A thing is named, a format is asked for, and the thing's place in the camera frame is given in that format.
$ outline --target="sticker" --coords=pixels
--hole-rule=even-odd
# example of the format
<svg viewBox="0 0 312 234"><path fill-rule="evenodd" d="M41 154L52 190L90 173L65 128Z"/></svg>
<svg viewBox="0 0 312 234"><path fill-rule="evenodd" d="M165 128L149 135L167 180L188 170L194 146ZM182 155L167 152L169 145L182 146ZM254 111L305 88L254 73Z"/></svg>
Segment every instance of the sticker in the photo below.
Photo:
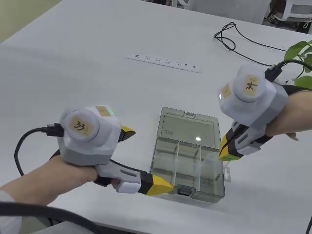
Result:
<svg viewBox="0 0 312 234"><path fill-rule="evenodd" d="M229 84L226 84L221 90L221 94L223 98L227 98L231 94L231 88Z"/></svg>
<svg viewBox="0 0 312 234"><path fill-rule="evenodd" d="M84 137L88 137L92 130L93 130L93 125L82 120L81 118L74 116L72 118L72 121L69 125L71 129L73 129L75 132L83 135Z"/></svg>
<svg viewBox="0 0 312 234"><path fill-rule="evenodd" d="M111 116L105 106L96 106L96 109L102 117Z"/></svg>
<svg viewBox="0 0 312 234"><path fill-rule="evenodd" d="M259 77L255 75L247 75L244 82L243 94L255 96L259 84Z"/></svg>

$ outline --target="power outlet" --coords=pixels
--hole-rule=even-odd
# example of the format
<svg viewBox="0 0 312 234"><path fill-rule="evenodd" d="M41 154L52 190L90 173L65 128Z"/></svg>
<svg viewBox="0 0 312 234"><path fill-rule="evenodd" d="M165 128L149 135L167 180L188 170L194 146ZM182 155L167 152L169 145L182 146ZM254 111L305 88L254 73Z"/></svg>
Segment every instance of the power outlet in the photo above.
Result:
<svg viewBox="0 0 312 234"><path fill-rule="evenodd" d="M194 64L181 62L181 61L177 61L177 60L173 60L169 58L162 58L162 57L157 57L157 56L152 56L152 55L134 54L134 55L127 56L127 59L132 59L132 60L141 61L141 62L148 62L152 64L172 67L172 68L181 69L181 70L190 71L190 72L201 73L199 67Z"/></svg>

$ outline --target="finger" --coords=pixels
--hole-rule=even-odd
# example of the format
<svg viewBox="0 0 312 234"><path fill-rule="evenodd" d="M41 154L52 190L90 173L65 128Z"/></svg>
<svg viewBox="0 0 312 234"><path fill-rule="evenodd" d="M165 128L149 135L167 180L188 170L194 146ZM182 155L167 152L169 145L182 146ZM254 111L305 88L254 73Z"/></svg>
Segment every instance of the finger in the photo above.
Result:
<svg viewBox="0 0 312 234"><path fill-rule="evenodd" d="M119 183L120 183L120 179L115 179L115 178L112 179L111 184L119 184Z"/></svg>
<svg viewBox="0 0 312 234"><path fill-rule="evenodd" d="M297 138L297 133L286 133L286 135L290 138L293 139L295 141L299 141L299 139Z"/></svg>

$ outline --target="cable plug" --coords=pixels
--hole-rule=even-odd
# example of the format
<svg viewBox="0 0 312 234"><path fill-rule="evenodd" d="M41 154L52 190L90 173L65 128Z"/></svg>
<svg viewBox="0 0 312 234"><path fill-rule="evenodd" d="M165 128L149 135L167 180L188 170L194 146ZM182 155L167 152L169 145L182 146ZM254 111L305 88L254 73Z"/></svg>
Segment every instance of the cable plug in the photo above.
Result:
<svg viewBox="0 0 312 234"><path fill-rule="evenodd" d="M275 79L282 73L281 66L271 66L265 71L265 79L269 82L274 82Z"/></svg>
<svg viewBox="0 0 312 234"><path fill-rule="evenodd" d="M46 133L49 137L63 137L64 129L59 123L48 124L42 128L42 132Z"/></svg>

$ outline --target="plastic storage box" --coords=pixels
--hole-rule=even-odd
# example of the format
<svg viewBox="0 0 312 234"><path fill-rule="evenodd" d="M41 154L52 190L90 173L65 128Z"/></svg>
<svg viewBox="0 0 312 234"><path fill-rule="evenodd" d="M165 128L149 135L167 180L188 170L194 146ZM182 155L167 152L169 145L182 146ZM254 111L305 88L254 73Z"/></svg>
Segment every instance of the plastic storage box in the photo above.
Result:
<svg viewBox="0 0 312 234"><path fill-rule="evenodd" d="M219 146L217 118L163 107L151 173L174 186L171 194L217 203L225 195Z"/></svg>

